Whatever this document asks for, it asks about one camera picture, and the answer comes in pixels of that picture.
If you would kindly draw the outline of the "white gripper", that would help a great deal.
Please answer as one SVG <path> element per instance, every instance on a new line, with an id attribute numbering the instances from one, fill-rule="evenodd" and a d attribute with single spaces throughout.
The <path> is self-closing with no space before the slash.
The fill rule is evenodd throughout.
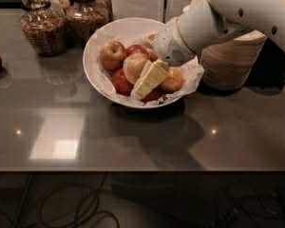
<path id="1" fill-rule="evenodd" d="M 187 42 L 192 33 L 190 26 L 188 18 L 179 16 L 171 19 L 158 30 L 154 51 L 159 59 L 155 62 L 147 61 L 144 64 L 141 75 L 131 91 L 133 99 L 145 98 L 166 79 L 169 65 L 180 67 L 196 57 L 196 52 Z"/>

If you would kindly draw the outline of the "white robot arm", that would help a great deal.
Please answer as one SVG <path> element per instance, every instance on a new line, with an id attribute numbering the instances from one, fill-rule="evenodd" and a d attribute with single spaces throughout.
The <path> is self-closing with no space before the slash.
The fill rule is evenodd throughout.
<path id="1" fill-rule="evenodd" d="M 154 42 L 158 61 L 142 71 L 131 96 L 140 100 L 203 49 L 258 30 L 285 53 L 285 0 L 200 0 L 163 25 Z"/>

